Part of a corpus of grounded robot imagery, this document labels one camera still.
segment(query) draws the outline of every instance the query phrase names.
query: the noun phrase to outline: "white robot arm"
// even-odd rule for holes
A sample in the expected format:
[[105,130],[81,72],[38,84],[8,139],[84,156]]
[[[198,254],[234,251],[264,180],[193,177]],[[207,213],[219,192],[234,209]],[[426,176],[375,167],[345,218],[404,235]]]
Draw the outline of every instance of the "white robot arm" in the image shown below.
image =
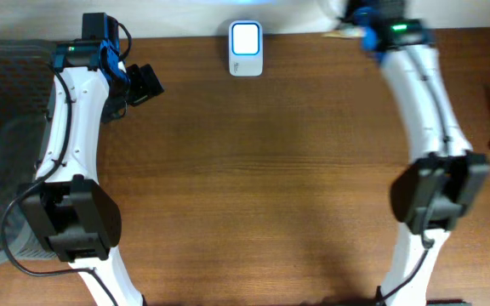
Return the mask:
[[485,156],[471,152],[453,114],[430,32],[420,20],[403,18],[404,1],[354,3],[348,14],[367,29],[363,47],[375,55],[395,95],[412,165],[391,186],[399,234],[376,306],[425,306],[437,256],[490,167]]
[[79,273],[98,305],[141,306],[146,302],[128,276],[118,250],[122,222],[117,204],[99,187],[96,153],[101,122],[122,117],[163,92],[149,65],[125,68],[118,27],[103,13],[83,16],[83,38],[58,45],[55,104],[47,149],[33,184],[10,205],[20,205],[40,244],[73,269],[33,272],[3,250],[18,269],[33,276]]

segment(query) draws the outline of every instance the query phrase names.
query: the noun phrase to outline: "gray mesh basket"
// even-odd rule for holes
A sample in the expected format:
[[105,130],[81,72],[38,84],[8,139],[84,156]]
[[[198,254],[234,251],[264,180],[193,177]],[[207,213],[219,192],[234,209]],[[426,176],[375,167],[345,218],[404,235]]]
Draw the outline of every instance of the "gray mesh basket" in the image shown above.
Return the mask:
[[[54,48],[44,41],[0,41],[0,221],[18,186],[35,174],[53,80],[46,63]],[[7,237],[19,259],[55,258],[41,248],[20,209],[9,215]],[[5,260],[0,248],[0,263]]]

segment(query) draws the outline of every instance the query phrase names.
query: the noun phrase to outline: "wood grain surface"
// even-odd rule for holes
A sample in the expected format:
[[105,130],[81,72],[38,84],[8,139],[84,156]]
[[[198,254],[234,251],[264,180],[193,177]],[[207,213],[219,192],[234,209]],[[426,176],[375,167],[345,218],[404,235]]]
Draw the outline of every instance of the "wood grain surface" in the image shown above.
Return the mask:
[[[488,153],[490,29],[436,35],[456,116]],[[98,170],[150,305],[374,294],[396,242],[388,191],[407,166],[407,141],[358,41],[268,36],[255,78],[230,76],[223,37],[137,40],[128,62],[152,64],[167,92],[103,126]],[[490,179],[443,248],[428,298],[490,305]],[[0,304],[94,301],[76,275],[34,279],[6,263]]]

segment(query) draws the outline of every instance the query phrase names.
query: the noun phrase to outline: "white device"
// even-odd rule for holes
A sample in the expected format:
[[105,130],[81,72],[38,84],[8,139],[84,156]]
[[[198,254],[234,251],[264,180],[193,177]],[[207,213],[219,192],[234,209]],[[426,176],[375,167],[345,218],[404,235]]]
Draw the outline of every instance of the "white device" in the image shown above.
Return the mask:
[[228,39],[229,69],[234,77],[257,77],[264,65],[262,25],[258,21],[231,23]]

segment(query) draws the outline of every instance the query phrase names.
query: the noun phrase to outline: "blue motor bracket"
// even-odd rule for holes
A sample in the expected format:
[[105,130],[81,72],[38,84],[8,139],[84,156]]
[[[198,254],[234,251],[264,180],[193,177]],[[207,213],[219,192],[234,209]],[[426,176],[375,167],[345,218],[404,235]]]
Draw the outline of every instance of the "blue motor bracket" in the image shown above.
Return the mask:
[[365,28],[362,48],[374,54],[380,64],[391,50],[434,44],[431,31],[421,20],[404,18],[404,1],[356,0],[350,3],[353,4],[348,5],[344,22]]
[[53,66],[58,72],[70,67],[101,70],[109,84],[109,98],[101,115],[103,123],[120,119],[121,110],[137,106],[164,92],[150,65],[131,65],[120,70],[118,21],[105,13],[83,15],[81,39],[58,44],[53,54]]

